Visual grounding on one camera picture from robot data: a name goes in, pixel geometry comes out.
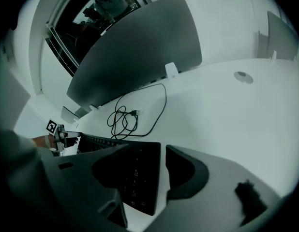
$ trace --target white bracket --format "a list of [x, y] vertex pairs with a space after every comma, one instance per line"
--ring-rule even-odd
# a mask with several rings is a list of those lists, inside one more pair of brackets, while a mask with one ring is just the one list
[[271, 60], [276, 60], [276, 51], [273, 51], [273, 54], [272, 54]]
[[93, 105], [90, 105], [90, 109], [94, 112], [98, 111], [98, 108], [94, 107]]
[[167, 73], [167, 77], [169, 79], [175, 78], [179, 75], [178, 69], [175, 66], [174, 62], [165, 65], [165, 72]]

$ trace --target usb connector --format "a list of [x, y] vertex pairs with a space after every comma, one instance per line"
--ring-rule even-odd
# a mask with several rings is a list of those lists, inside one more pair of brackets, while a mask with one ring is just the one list
[[142, 115], [142, 114], [143, 114], [143, 111], [141, 111], [141, 110], [132, 110], [132, 111], [130, 112], [130, 114], [131, 114], [132, 116]]

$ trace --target black keyboard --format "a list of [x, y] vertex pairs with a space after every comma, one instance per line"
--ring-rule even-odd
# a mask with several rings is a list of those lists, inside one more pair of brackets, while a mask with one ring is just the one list
[[121, 144], [133, 146], [130, 164], [119, 191], [127, 205], [153, 216], [155, 214], [159, 170], [160, 143], [116, 140], [83, 134], [78, 145], [78, 154], [102, 150]]

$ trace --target white desk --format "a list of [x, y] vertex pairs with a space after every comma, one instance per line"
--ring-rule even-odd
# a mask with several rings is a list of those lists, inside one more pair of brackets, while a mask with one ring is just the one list
[[[251, 75], [252, 84], [233, 76]], [[299, 179], [299, 67], [288, 60], [247, 59], [202, 66], [162, 80], [168, 100], [153, 132], [128, 140], [162, 144], [157, 216], [165, 207], [169, 189], [165, 145], [178, 145], [233, 160], [267, 183], [280, 196], [293, 190]], [[106, 120], [114, 111], [112, 101], [90, 112], [69, 128], [111, 137]], [[143, 110], [138, 133], [149, 131], [164, 104], [164, 92], [156, 86], [120, 100], [127, 111]], [[75, 154], [76, 147], [65, 154]], [[142, 231], [153, 221], [125, 205], [128, 229]]]

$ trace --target window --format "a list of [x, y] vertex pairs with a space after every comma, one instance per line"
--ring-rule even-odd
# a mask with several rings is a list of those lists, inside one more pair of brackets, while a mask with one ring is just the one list
[[90, 48], [116, 22], [149, 0], [70, 0], [47, 43], [73, 76]]

